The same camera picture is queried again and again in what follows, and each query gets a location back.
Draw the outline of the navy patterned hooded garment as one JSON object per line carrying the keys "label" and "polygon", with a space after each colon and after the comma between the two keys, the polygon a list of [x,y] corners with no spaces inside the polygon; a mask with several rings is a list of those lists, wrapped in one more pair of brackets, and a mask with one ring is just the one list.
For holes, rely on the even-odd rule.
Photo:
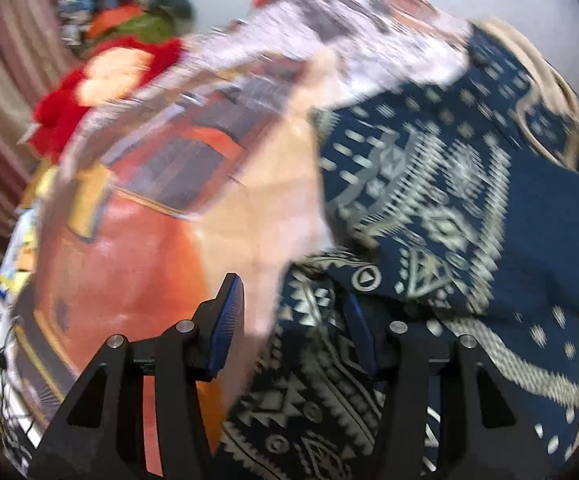
{"label": "navy patterned hooded garment", "polygon": [[336,246],[292,264],[254,377],[223,426],[222,479],[360,479],[385,388],[350,302],[427,342],[474,337],[540,453],[579,445],[579,99],[518,30],[473,27],[457,80],[315,115]]}

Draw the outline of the green storage box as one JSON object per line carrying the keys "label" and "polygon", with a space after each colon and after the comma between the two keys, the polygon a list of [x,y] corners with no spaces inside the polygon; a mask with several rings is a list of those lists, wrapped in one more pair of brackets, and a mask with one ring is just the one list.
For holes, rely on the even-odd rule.
{"label": "green storage box", "polygon": [[144,44],[162,44],[176,36],[174,21],[168,14],[143,13],[119,25],[120,36],[134,37]]}

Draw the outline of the orange box on pile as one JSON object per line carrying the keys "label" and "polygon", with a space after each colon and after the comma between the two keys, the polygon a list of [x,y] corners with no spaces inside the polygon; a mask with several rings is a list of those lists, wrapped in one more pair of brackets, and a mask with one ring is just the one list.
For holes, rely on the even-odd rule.
{"label": "orange box on pile", "polygon": [[94,40],[103,36],[111,29],[129,22],[133,20],[133,18],[138,18],[143,14],[144,11],[136,4],[125,4],[124,6],[119,6],[117,9],[98,12],[93,16],[90,25],[88,25],[85,38]]}

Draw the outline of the red plush toy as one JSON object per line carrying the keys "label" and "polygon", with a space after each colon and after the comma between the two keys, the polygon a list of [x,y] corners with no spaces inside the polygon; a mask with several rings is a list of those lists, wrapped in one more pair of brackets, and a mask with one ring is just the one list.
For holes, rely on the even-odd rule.
{"label": "red plush toy", "polygon": [[126,99],[171,67],[184,42],[172,38],[146,44],[123,36],[99,44],[88,61],[62,78],[36,103],[23,144],[35,154],[59,159],[83,116],[92,108]]}

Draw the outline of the newspaper print bed cover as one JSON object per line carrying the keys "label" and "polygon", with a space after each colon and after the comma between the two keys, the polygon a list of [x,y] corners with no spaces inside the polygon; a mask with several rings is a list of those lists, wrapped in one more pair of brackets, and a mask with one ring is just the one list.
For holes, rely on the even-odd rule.
{"label": "newspaper print bed cover", "polygon": [[235,273],[234,344],[198,388],[217,444],[288,264],[332,241],[311,113],[452,80],[470,30],[425,0],[259,0],[90,110],[31,181],[0,270],[0,426],[16,469],[108,336],[158,336]]}

